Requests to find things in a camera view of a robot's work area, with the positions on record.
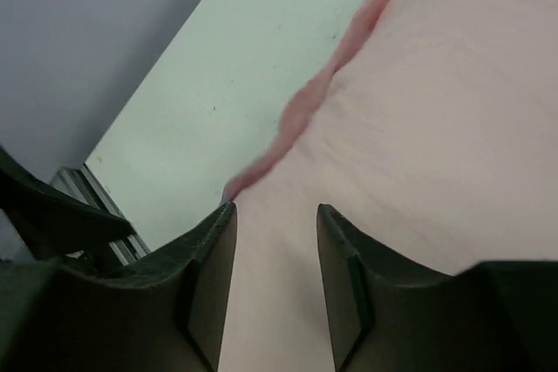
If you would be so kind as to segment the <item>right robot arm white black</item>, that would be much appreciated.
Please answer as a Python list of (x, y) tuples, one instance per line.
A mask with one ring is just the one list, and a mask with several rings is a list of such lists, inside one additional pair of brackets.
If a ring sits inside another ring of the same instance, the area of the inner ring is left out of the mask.
[[(1, 207), (36, 257), (1, 265), (4, 371), (215, 371), (236, 244), (221, 206), (127, 266), (105, 260), (133, 228), (1, 156)], [(338, 371), (554, 371), (557, 265), (482, 262), (448, 276), (317, 210)]]

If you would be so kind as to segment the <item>purple Elsa print pillowcase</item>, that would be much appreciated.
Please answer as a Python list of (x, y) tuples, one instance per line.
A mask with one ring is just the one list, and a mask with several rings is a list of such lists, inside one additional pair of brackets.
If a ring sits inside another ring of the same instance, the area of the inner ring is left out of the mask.
[(442, 274), (557, 265), (557, 0), (365, 0), (226, 192), (222, 371), (338, 371), (323, 204)]

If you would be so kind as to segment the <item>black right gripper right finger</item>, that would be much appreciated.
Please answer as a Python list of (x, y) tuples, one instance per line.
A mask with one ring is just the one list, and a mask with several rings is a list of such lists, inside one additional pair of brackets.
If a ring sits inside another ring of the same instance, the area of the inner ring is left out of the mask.
[(338, 371), (554, 371), (557, 265), (425, 267), (358, 230), (333, 206), (316, 217)]

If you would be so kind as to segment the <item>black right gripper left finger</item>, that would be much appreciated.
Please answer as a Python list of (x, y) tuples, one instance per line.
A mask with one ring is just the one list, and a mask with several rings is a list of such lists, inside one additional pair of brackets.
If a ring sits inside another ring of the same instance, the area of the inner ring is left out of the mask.
[(236, 247), (227, 203), (107, 278), (1, 266), (4, 371), (215, 371)]

